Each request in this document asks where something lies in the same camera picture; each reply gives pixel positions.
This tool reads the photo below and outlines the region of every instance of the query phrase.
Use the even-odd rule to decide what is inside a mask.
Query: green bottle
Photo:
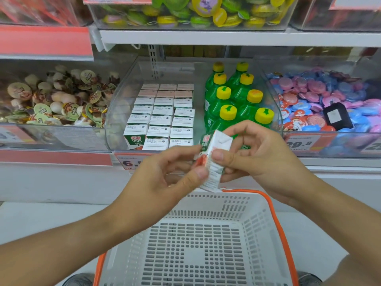
[[[219,119],[217,119],[210,127],[209,131],[219,130],[224,131],[229,126],[237,123],[236,120],[237,108],[233,105],[223,105],[219,111]]]
[[[231,102],[229,101],[231,93],[232,90],[229,87],[220,86],[217,88],[216,99],[211,100],[207,112],[207,122],[205,123],[207,131],[209,130],[210,126],[219,118],[221,107],[226,104],[231,105]]]
[[[237,119],[239,121],[251,120],[255,121],[255,114],[259,109],[259,104],[262,101],[263,92],[260,90],[252,89],[246,97],[246,102],[238,108]]]
[[[254,76],[249,73],[244,73],[241,75],[239,85],[232,89],[231,100],[234,105],[240,108],[245,102],[249,91],[251,90],[251,85],[253,84]]]
[[[249,63],[247,62],[239,62],[237,63],[236,71],[229,78],[226,83],[227,87],[230,87],[232,90],[239,85],[239,80],[241,78],[242,73],[246,73],[249,69]]]
[[[216,73],[213,77],[213,85],[209,89],[205,90],[205,102],[204,102],[204,122],[207,123],[207,112],[211,100],[215,99],[217,96],[217,88],[226,83],[225,73]]]
[[[224,73],[224,64],[222,62],[215,62],[213,64],[213,73],[209,76],[205,83],[205,89],[209,89],[213,85],[213,78],[216,73]]]
[[[273,118],[274,118],[274,111],[265,107],[261,107],[255,113],[254,121],[269,129]]]

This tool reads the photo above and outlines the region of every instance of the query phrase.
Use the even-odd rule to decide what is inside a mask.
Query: white tile floor
[[[5,202],[0,206],[0,244],[87,217],[105,206]],[[277,213],[296,268],[327,279],[346,251],[300,213]],[[92,272],[96,259],[75,273]]]

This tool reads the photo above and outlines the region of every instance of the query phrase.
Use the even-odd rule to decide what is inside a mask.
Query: white shelf edge
[[[191,30],[100,30],[103,43],[158,45],[381,47],[380,33]]]

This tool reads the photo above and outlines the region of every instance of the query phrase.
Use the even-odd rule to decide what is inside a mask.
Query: white plastic basket
[[[100,256],[94,286],[297,286],[286,237],[259,191],[192,193]]]

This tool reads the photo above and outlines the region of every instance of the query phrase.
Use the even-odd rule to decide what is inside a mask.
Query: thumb
[[[212,158],[214,162],[224,167],[242,170],[249,174],[253,171],[255,164],[253,157],[240,156],[223,149],[213,150]]]
[[[196,167],[189,171],[182,177],[175,185],[169,189],[171,193],[178,197],[178,200],[185,197],[188,193],[192,192],[195,188],[201,186],[209,176],[208,170],[203,167]]]

